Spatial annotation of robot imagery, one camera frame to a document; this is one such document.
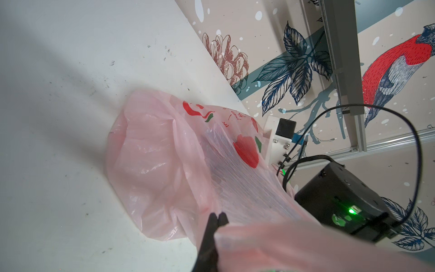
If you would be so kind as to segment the pink plastic bag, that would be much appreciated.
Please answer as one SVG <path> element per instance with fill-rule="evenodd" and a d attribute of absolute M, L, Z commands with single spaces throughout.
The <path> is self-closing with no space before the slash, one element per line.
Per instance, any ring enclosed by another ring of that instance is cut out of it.
<path fill-rule="evenodd" d="M 431 272 L 320 225 L 285 192 L 263 159 L 266 142 L 241 112 L 133 93 L 108 135 L 105 171 L 148 238 L 202 243 L 211 214 L 229 223 L 212 235 L 221 272 Z"/>

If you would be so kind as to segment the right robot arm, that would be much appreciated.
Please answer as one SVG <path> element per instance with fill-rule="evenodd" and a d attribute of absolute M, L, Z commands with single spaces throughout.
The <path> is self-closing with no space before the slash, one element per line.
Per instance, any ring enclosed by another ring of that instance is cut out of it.
<path fill-rule="evenodd" d="M 377 243 L 402 228 L 383 199 L 342 165 L 331 162 L 295 195 L 320 224 Z"/>

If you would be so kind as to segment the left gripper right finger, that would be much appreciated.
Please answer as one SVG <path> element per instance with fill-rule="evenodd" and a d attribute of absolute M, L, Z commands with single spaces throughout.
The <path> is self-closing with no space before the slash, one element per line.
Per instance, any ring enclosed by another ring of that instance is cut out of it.
<path fill-rule="evenodd" d="M 229 220 L 228 220 L 226 213 L 224 213 L 224 212 L 220 213 L 218 218 L 217 218 L 217 226 L 223 227 L 223 226 L 227 225 L 228 223 L 229 223 Z"/>

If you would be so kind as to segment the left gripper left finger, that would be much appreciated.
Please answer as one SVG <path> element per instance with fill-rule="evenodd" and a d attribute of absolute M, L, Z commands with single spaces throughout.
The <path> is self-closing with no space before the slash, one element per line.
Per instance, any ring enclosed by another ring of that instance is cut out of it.
<path fill-rule="evenodd" d="M 196 262 L 192 272 L 217 272 L 218 253 L 215 248 L 214 233 L 218 229 L 219 219 L 215 213 L 211 213 L 205 228 L 202 243 L 200 245 Z"/>

